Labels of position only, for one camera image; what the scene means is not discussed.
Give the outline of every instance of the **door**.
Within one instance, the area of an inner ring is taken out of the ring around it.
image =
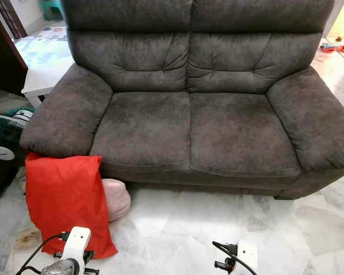
[[[21,95],[28,67],[0,21],[0,89]]]

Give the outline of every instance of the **red bag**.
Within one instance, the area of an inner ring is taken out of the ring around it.
[[[65,159],[34,153],[27,156],[26,200],[30,218],[41,230],[42,240],[71,231],[74,226],[88,227],[92,235],[87,250],[93,250],[95,258],[117,253],[108,229],[100,162],[100,156]],[[42,251],[62,252],[64,245],[64,241],[53,239]]]

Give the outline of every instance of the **white table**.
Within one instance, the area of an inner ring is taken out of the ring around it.
[[[28,66],[22,94],[37,108],[74,63],[67,41],[25,37],[15,43]]]

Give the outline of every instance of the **back cushion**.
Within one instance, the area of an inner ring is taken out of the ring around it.
[[[309,66],[333,0],[194,0],[187,88],[265,93]]]
[[[114,91],[185,88],[192,0],[63,0],[74,60]]]

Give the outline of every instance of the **gray sofa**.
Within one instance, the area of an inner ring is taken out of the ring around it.
[[[344,176],[344,107],[310,67],[333,0],[63,0],[72,65],[23,148],[103,177],[278,199]]]

